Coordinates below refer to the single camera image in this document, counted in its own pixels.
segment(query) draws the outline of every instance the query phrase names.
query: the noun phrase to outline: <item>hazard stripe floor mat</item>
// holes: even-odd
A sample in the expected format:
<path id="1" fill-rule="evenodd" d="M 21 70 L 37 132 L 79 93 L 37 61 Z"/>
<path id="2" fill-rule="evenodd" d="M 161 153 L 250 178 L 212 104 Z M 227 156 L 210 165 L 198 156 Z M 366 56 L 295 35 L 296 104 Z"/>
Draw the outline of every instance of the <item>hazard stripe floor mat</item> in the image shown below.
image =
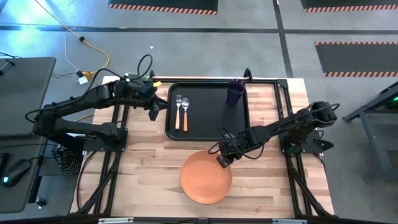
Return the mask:
<path id="1" fill-rule="evenodd" d="M 326 77 L 398 77 L 398 42 L 316 42 Z"/>
<path id="2" fill-rule="evenodd" d="M 306 12 L 398 9 L 398 0 L 301 0 Z"/>
<path id="3" fill-rule="evenodd" d="M 109 0 L 110 9 L 217 14 L 218 0 Z"/>

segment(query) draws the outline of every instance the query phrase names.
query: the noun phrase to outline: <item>gray floor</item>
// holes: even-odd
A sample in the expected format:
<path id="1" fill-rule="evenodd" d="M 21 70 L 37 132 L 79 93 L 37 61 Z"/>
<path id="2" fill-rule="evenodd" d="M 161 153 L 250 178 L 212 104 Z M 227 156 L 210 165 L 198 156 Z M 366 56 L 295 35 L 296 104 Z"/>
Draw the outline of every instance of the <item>gray floor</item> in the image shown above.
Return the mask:
<path id="1" fill-rule="evenodd" d="M 46 7 L 66 24 L 69 1 L 52 0 Z M 217 16 L 170 14 L 164 12 L 107 9 L 107 0 L 75 1 L 70 15 L 78 26 L 91 27 L 178 27 L 276 29 L 272 0 L 220 0 Z M 311 30 L 397 30 L 398 11 L 306 13 L 299 0 L 279 0 L 285 29 Z M 38 24 L 57 26 L 31 0 L 9 1 L 0 12 L 0 25 Z M 241 76 L 246 67 L 255 77 L 286 77 L 278 34 L 242 33 L 158 33 L 81 32 L 92 44 L 111 57 L 110 69 L 135 72 L 144 54 L 154 56 L 157 75 Z M 57 58 L 55 71 L 72 72 L 64 57 L 63 32 L 0 30 L 0 52 L 22 57 Z M 66 34 L 68 55 L 80 70 L 94 70 L 105 58 Z M 396 41 L 398 35 L 286 35 L 287 49 L 295 78 L 304 78 L 310 101 L 340 103 L 339 118 L 365 104 L 396 78 L 326 78 L 322 74 L 316 41 Z M 52 78 L 45 102 L 60 101 L 85 91 L 71 78 Z M 77 119 L 93 110 L 68 117 Z M 360 121 L 351 124 L 339 119 L 325 131 L 335 147 L 325 153 L 326 175 L 335 213 L 344 218 L 380 222 L 398 221 L 398 182 L 365 184 L 362 176 L 374 169 L 373 154 Z M 38 210 L 29 205 L 22 213 L 3 214 L 0 220 L 64 215 L 75 187 L 73 177 L 44 180 L 39 195 L 48 206 Z"/>

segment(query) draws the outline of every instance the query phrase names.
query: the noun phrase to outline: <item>computer mouse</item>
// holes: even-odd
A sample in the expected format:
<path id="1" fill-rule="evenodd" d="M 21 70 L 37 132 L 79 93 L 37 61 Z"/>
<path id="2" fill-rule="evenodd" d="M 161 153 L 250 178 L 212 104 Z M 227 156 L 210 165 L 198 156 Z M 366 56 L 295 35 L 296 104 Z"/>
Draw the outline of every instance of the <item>computer mouse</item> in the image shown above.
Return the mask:
<path id="1" fill-rule="evenodd" d="M 5 187 L 13 187 L 21 180 L 24 174 L 30 169 L 32 165 L 29 160 L 21 159 L 14 163 L 8 170 L 4 173 L 2 178 L 2 184 Z"/>

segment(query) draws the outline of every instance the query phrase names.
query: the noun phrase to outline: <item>orange bowl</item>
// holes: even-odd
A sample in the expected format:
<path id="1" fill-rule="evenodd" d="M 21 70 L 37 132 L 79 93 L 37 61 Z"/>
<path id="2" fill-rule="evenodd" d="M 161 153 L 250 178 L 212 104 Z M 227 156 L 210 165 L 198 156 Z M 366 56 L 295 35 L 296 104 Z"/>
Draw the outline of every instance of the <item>orange bowl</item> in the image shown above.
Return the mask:
<path id="1" fill-rule="evenodd" d="M 207 151 L 196 152 L 182 166 L 182 189 L 198 203 L 219 202 L 231 188 L 232 170 L 229 166 L 223 169 L 217 156 Z"/>

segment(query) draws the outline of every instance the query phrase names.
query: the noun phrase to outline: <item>butcher block tabletop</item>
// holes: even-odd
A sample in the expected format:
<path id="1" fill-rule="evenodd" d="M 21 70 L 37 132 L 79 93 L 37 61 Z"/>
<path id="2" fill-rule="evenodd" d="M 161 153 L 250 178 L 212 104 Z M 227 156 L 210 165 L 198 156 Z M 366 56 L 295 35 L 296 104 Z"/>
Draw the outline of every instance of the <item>butcher block tabletop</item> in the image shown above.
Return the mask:
<path id="1" fill-rule="evenodd" d="M 104 77 L 103 83 L 117 77 Z M 304 80 L 287 79 L 294 113 L 309 105 Z M 156 94 L 167 99 L 172 83 L 163 83 Z M 274 87 L 270 84 L 246 84 L 251 126 L 277 121 Z M 93 123 L 110 122 L 113 107 L 96 110 Z M 208 218 L 293 218 L 289 180 L 279 138 L 266 144 L 257 160 L 242 158 L 232 165 L 233 181 L 227 196 L 218 203 L 203 205 L 191 200 L 180 183 L 181 167 L 193 153 L 208 150 L 215 142 L 173 141 L 165 133 L 166 110 L 150 121 L 143 109 L 129 110 L 128 138 L 122 153 L 113 200 L 112 216 L 130 217 L 208 217 Z M 250 152 L 256 156 L 259 151 Z M 97 187 L 104 153 L 96 153 L 81 176 L 80 203 L 83 205 Z M 329 213 L 331 198 L 322 163 L 312 154 L 303 154 L 308 188 Z M 304 212 L 301 190 L 300 208 Z M 106 204 L 108 188 L 103 197 Z M 76 211 L 76 197 L 71 212 Z"/>

